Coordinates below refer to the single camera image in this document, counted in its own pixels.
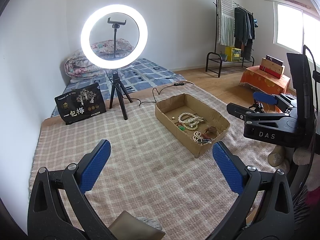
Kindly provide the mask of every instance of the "black tripod stand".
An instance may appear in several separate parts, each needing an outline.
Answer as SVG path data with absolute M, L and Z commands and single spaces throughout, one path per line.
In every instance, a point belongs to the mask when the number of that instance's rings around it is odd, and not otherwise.
M 116 22 L 116 21 L 110 21 L 110 18 L 109 18 L 108 19 L 108 23 L 112 24 L 112 28 L 115 30 L 113 58 L 116 58 L 117 30 L 120 28 L 120 25 L 125 25 L 127 23 L 127 20 L 125 20 L 124 22 Z M 120 77 L 119 77 L 119 74 L 118 74 L 117 71 L 113 72 L 112 77 L 113 77 L 113 81 L 112 81 L 112 89 L 111 89 L 111 98 L 110 98 L 110 107 L 109 108 L 110 109 L 112 108 L 112 103 L 113 103 L 113 98 L 114 98 L 114 95 L 115 95 L 115 90 L 117 90 L 117 95 L 118 95 L 121 111 L 122 111 L 122 114 L 123 114 L 123 118 L 125 120 L 128 120 L 128 115 L 127 115 L 127 112 L 125 110 L 125 106 L 124 106 L 124 101 L 123 101 L 121 90 L 124 92 L 124 94 L 126 95 L 128 100 L 130 101 L 130 103 L 132 103 L 132 99 L 130 98 L 127 90 L 125 89 L 124 85 L 122 84 L 122 82 L 120 80 Z

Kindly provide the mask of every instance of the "silver bolt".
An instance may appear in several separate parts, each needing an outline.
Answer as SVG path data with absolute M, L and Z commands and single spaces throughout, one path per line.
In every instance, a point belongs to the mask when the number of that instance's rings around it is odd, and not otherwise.
M 279 175 L 284 175 L 284 171 L 281 170 L 281 169 L 278 169 L 278 170 L 277 170 L 277 173 L 278 173 Z
M 72 163 L 72 164 L 70 164 L 70 165 L 68 166 L 68 170 L 69 170 L 69 171 L 73 171 L 76 167 L 77 167 L 77 165 L 75 165 L 74 163 Z
M 248 169 L 248 171 L 255 171 L 257 168 L 255 166 L 248 165 L 247 169 Z
M 38 172 L 39 173 L 44 173 L 45 172 L 45 167 L 41 167 Z

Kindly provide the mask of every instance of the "clothes rack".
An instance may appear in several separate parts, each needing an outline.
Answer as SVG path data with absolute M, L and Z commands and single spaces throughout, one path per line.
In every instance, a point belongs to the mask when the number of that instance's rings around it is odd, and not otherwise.
M 220 77 L 221 73 L 231 73 L 231 72 L 236 72 L 236 71 L 240 71 L 243 69 L 243 67 L 247 68 L 244 63 L 252 63 L 252 66 L 254 66 L 254 58 L 251 56 L 252 60 L 247 60 L 247 59 L 240 59 L 240 61 L 222 61 L 222 58 L 220 56 L 220 54 L 217 53 L 217 36 L 218 36 L 218 0 L 216 0 L 216 2 L 214 3 L 216 6 L 216 40 L 215 40 L 215 46 L 214 46 L 214 52 L 209 52 L 207 55 L 207 61 L 206 61 L 206 66 L 205 66 L 205 71 L 207 72 L 208 70 L 211 72 L 214 72 L 216 74 L 218 74 L 218 78 Z M 219 68 L 209 68 L 208 64 L 209 64 L 209 60 L 219 63 Z M 231 65 L 233 63 L 241 63 L 241 65 Z M 237 67 L 241 67 L 240 69 L 236 69 L 236 70 L 230 70 L 228 71 L 228 68 L 237 68 Z

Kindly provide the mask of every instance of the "floral tablecloth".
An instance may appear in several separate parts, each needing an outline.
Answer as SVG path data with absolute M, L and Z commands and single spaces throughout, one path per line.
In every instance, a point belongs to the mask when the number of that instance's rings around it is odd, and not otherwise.
M 247 68 L 243 73 L 240 85 L 248 84 L 267 94 L 285 94 L 289 88 L 290 78 L 282 75 L 280 79 L 259 69 L 259 66 Z

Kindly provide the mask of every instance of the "rack shelf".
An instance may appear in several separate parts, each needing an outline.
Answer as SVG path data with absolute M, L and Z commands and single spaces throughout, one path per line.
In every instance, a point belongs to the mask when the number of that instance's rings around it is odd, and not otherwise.
M 218 56 L 218 58 L 209 58 L 209 56 L 213 54 L 213 55 L 216 55 Z M 254 58 L 251 56 L 252 60 L 246 60 L 244 58 L 242 58 L 241 61 L 222 61 L 222 58 L 221 56 L 218 54 L 218 53 L 215 53 L 215 52 L 209 52 L 208 55 L 207 55 L 207 63 L 205 65 L 205 71 L 208 72 L 211 71 L 211 72 L 214 72 L 216 74 L 218 74 L 218 78 L 220 77 L 221 73 L 231 73 L 231 72 L 236 72 L 236 71 L 241 71 L 243 69 L 243 67 L 247 68 L 244 63 L 252 63 L 252 66 L 254 66 Z M 216 63 L 219 63 L 219 68 L 209 68 L 208 67 L 208 64 L 209 64 L 209 60 L 213 61 L 213 62 L 216 62 Z M 223 63 L 228 63 L 228 64 L 233 64 L 233 63 L 238 63 L 241 65 L 240 66 L 222 66 Z M 226 68 L 236 68 L 236 67 L 239 67 L 240 69 L 236 69 L 236 70 L 231 70 L 231 71 L 227 71 L 225 70 Z

